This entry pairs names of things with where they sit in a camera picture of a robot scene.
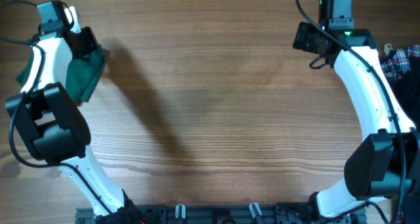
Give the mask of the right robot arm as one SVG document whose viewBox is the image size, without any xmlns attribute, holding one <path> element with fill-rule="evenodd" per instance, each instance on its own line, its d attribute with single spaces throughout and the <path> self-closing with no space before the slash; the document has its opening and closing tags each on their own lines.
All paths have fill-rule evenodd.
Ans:
<svg viewBox="0 0 420 224">
<path fill-rule="evenodd" d="M 330 66 L 344 83 L 362 131 L 343 178 L 311 195 L 314 222 L 330 223 L 419 192 L 419 131 L 400 107 L 379 62 L 374 39 L 356 29 L 352 0 L 319 0 L 319 18 L 299 24 L 293 48 L 316 54 L 310 68 Z"/>
</svg>

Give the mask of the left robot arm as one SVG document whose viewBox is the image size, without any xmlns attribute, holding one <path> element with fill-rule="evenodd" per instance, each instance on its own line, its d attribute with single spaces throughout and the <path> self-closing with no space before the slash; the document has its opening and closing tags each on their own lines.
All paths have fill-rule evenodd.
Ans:
<svg viewBox="0 0 420 224">
<path fill-rule="evenodd" d="M 145 223 L 140 209 L 95 158 L 87 121 L 65 89 L 68 68 L 101 52 L 90 27 L 80 27 L 74 7 L 59 0 L 36 5 L 41 24 L 32 39 L 33 62 L 19 94 L 9 97 L 10 150 L 25 166 L 57 167 L 85 195 L 94 223 Z"/>
</svg>

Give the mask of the green t-shirt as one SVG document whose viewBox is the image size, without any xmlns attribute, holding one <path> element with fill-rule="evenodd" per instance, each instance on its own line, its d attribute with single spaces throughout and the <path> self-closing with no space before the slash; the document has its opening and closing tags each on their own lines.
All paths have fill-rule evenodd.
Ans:
<svg viewBox="0 0 420 224">
<path fill-rule="evenodd" d="M 90 53 L 76 55 L 62 39 L 40 41 L 31 47 L 30 61 L 16 78 L 22 89 L 14 98 L 28 100 L 56 84 L 75 103 L 89 101 L 104 69 L 101 45 Z"/>
</svg>

